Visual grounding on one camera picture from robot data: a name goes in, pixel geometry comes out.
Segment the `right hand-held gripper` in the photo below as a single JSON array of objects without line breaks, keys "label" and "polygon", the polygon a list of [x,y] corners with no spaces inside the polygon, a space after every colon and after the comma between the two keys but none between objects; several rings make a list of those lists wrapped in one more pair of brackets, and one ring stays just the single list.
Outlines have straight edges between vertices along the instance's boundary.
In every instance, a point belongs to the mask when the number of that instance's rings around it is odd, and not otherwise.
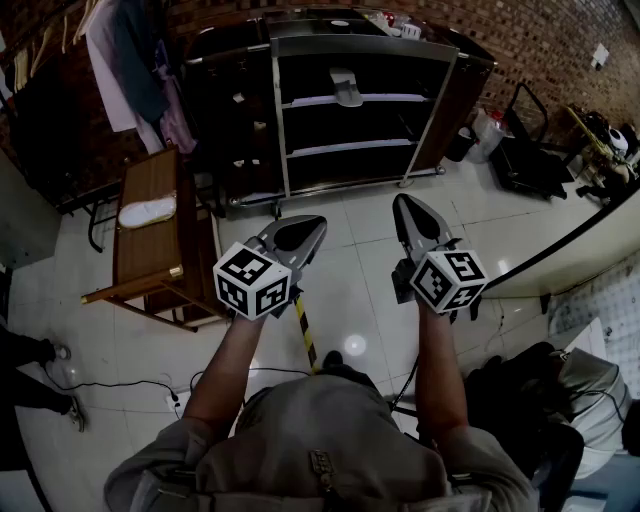
[{"label": "right hand-held gripper", "polygon": [[489,283],[477,253],[453,237],[444,218],[414,196],[398,194],[392,213],[407,253],[391,273],[397,302],[421,301],[451,318],[461,309],[477,310]]}]

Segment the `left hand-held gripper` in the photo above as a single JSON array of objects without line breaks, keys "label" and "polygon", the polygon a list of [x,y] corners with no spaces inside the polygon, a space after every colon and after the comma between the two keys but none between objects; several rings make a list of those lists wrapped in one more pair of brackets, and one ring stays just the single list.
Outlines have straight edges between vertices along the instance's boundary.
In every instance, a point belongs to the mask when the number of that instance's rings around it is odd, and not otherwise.
[{"label": "left hand-held gripper", "polygon": [[327,226],[320,215],[282,218],[245,243],[234,243],[213,268],[217,298],[250,321],[280,317],[299,296],[303,269]]}]

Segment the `white slipper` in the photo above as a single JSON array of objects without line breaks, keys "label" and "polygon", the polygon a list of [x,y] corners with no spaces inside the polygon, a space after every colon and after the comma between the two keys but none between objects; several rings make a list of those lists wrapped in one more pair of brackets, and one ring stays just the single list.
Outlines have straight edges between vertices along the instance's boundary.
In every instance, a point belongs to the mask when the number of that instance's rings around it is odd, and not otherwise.
[{"label": "white slipper", "polygon": [[363,105],[364,101],[358,90],[355,74],[351,70],[332,67],[329,73],[334,84],[334,95],[340,106],[357,108]]},{"label": "white slipper", "polygon": [[177,201],[174,196],[133,202],[120,210],[118,223],[126,229],[138,229],[169,220],[175,215],[176,210]]}]

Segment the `person's left forearm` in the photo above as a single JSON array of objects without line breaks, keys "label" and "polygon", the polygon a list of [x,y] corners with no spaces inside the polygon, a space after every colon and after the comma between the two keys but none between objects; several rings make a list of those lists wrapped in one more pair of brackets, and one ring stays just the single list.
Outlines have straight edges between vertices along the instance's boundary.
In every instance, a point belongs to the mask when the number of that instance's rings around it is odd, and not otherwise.
[{"label": "person's left forearm", "polygon": [[265,317],[236,317],[195,385],[184,417],[206,424],[216,442],[228,437],[245,396]]}]

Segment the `person's right forearm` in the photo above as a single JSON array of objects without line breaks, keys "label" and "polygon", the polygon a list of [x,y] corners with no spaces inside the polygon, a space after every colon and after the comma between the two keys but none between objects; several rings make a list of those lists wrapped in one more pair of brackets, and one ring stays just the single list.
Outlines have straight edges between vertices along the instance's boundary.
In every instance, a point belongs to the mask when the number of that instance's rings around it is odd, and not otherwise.
[{"label": "person's right forearm", "polygon": [[415,400],[421,430],[439,442],[451,430],[468,425],[467,403],[450,320],[422,300]]}]

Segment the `black trash bin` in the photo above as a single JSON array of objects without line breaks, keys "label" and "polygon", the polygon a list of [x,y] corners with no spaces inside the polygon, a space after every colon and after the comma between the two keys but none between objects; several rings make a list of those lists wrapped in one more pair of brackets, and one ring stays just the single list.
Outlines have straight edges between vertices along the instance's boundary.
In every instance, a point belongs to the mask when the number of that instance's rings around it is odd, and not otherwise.
[{"label": "black trash bin", "polygon": [[461,162],[476,142],[474,130],[470,126],[463,126],[451,141],[445,157],[452,162]]}]

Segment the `yellow black floor tape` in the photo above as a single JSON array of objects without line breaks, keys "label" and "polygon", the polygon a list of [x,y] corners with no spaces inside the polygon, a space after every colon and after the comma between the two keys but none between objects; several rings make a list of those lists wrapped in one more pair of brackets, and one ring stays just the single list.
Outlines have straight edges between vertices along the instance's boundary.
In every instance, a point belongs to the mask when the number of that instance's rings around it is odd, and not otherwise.
[{"label": "yellow black floor tape", "polygon": [[318,371],[317,354],[316,354],[316,349],[311,336],[309,322],[307,319],[304,304],[302,302],[302,298],[297,297],[296,300],[294,301],[294,305],[295,305],[296,313],[298,316],[299,325],[302,331],[305,350],[306,350],[307,358],[309,361],[311,373],[315,374]]}]

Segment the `clear plastic bag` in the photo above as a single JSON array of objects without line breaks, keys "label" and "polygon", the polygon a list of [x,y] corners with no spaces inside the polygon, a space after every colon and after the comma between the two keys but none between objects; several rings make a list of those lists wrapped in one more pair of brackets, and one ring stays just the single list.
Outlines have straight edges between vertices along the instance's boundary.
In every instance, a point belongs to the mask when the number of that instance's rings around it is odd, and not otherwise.
[{"label": "clear plastic bag", "polygon": [[466,154],[466,159],[475,164],[489,161],[494,150],[509,133],[506,115],[498,110],[479,108],[471,129],[475,142]]}]

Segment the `black platform trolley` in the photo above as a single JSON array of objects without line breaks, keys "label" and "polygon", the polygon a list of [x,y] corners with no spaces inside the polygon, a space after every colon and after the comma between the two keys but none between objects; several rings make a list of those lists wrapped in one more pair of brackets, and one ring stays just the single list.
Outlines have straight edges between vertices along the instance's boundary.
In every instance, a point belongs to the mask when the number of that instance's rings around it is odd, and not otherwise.
[{"label": "black platform trolley", "polygon": [[[543,123],[533,138],[515,110],[519,93],[524,90],[542,115]],[[502,188],[514,192],[537,194],[549,200],[567,199],[563,184],[572,181],[567,166],[558,155],[542,148],[542,139],[549,127],[544,105],[523,82],[516,85],[514,94],[503,116],[511,136],[504,136],[491,152],[489,160]]]}]

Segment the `person's dark trousers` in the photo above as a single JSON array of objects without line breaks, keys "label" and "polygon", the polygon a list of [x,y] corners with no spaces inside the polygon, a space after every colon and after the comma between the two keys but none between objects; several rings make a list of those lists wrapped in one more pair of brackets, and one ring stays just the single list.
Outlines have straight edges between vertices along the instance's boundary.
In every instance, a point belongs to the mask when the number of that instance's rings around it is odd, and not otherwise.
[{"label": "person's dark trousers", "polygon": [[324,389],[340,396],[381,397],[377,387],[365,373],[345,364],[321,369],[314,378]]}]

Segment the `white table with black edge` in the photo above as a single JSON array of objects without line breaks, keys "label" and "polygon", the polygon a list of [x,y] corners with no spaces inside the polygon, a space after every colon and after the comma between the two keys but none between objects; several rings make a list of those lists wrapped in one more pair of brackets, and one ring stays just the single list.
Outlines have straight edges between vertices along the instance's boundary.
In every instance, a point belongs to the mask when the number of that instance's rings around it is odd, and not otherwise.
[{"label": "white table with black edge", "polygon": [[640,180],[569,234],[493,280],[483,296],[558,295],[640,250]]}]

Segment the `purple hanging garment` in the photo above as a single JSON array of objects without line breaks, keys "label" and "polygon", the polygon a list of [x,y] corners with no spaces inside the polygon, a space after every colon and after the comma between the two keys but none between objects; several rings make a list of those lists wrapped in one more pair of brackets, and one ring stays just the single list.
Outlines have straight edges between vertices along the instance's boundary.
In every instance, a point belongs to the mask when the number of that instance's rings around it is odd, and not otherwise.
[{"label": "purple hanging garment", "polygon": [[156,74],[158,75],[169,108],[160,119],[160,129],[167,142],[178,146],[182,155],[191,155],[198,141],[192,136],[183,110],[183,95],[178,77],[170,65],[164,41],[158,39],[155,49]]}]

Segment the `person's grey shirt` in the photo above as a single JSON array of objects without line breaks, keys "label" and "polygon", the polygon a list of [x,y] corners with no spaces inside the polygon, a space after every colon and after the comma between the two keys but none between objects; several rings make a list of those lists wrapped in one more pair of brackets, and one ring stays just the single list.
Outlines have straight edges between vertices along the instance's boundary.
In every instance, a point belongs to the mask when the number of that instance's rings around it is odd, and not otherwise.
[{"label": "person's grey shirt", "polygon": [[[309,452],[327,452],[325,495]],[[313,377],[251,400],[216,442],[182,418],[123,462],[109,512],[537,512],[538,494],[490,433],[458,427],[436,448],[403,434],[380,398],[340,396]]]}]

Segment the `black metal clothes rack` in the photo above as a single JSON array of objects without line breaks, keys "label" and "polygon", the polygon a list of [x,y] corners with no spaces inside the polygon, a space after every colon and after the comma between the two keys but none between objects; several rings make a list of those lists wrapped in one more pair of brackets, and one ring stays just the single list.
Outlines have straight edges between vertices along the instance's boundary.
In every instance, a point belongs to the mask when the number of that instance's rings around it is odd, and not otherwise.
[{"label": "black metal clothes rack", "polygon": [[104,248],[94,238],[95,229],[116,219],[117,202],[121,191],[121,179],[94,188],[88,192],[76,193],[73,190],[65,192],[63,199],[56,206],[61,215],[74,216],[76,211],[88,215],[87,238],[89,245],[101,254]]}]

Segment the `black bag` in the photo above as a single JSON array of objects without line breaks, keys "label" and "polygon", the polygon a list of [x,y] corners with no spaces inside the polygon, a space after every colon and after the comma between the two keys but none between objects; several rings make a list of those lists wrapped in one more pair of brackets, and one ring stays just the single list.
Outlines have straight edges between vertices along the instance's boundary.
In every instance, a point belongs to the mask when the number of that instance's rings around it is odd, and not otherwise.
[{"label": "black bag", "polygon": [[562,365],[553,345],[540,342],[511,359],[495,356],[465,379],[470,424],[496,437],[539,490],[543,507],[568,494],[584,451],[569,422]]}]

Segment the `dark blue hanging garment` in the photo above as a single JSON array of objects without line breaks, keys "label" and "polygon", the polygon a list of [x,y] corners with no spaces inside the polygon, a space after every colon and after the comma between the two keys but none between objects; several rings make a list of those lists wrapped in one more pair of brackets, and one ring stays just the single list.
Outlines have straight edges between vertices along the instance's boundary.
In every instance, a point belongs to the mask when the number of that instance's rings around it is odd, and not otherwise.
[{"label": "dark blue hanging garment", "polygon": [[156,123],[169,108],[169,101],[155,74],[156,43],[144,2],[120,0],[112,25],[125,98],[144,121]]}]

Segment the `metal chest clip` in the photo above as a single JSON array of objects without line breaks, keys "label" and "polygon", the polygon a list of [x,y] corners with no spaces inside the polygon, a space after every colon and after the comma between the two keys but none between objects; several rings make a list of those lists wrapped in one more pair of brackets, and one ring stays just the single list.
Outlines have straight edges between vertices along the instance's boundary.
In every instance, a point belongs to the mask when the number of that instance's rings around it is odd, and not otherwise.
[{"label": "metal chest clip", "polygon": [[311,467],[316,475],[320,488],[325,495],[334,495],[334,469],[327,452],[311,450],[309,452]]}]

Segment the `grey fabric bag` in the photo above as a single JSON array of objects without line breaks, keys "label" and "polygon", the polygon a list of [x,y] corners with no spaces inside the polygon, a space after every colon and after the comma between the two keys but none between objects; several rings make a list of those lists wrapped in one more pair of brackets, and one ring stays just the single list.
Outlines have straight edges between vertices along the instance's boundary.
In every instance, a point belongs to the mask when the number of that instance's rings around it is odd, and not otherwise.
[{"label": "grey fabric bag", "polygon": [[568,393],[565,418],[584,441],[576,478],[585,479],[629,453],[623,427],[633,399],[618,365],[580,348],[564,354],[558,381]]}]

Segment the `white hanging garment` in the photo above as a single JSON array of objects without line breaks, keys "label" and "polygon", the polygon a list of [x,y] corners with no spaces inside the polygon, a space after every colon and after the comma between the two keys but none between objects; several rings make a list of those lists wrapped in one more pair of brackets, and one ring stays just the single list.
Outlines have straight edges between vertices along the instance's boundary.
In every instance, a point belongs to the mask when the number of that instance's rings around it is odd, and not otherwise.
[{"label": "white hanging garment", "polygon": [[164,145],[151,124],[130,107],[117,70],[111,22],[118,0],[97,0],[83,27],[94,76],[113,132],[136,129],[149,154]]}]

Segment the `dark hanging garments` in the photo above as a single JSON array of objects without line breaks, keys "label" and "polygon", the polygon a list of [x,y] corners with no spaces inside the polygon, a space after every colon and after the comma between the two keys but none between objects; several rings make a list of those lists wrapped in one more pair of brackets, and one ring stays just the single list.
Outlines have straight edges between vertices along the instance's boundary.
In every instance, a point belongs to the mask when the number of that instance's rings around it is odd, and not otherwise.
[{"label": "dark hanging garments", "polygon": [[14,94],[11,142],[29,185],[54,207],[119,180],[117,138],[98,106],[87,61],[46,60]]}]

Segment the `row of wooden hangers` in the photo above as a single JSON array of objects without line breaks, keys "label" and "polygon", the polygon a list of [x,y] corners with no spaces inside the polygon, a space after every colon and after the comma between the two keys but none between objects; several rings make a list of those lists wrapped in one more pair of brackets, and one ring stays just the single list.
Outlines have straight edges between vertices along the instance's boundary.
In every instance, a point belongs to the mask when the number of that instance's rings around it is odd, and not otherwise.
[{"label": "row of wooden hangers", "polygon": [[3,57],[12,93],[24,89],[52,55],[67,54],[79,43],[100,0],[62,0],[18,38]]}]

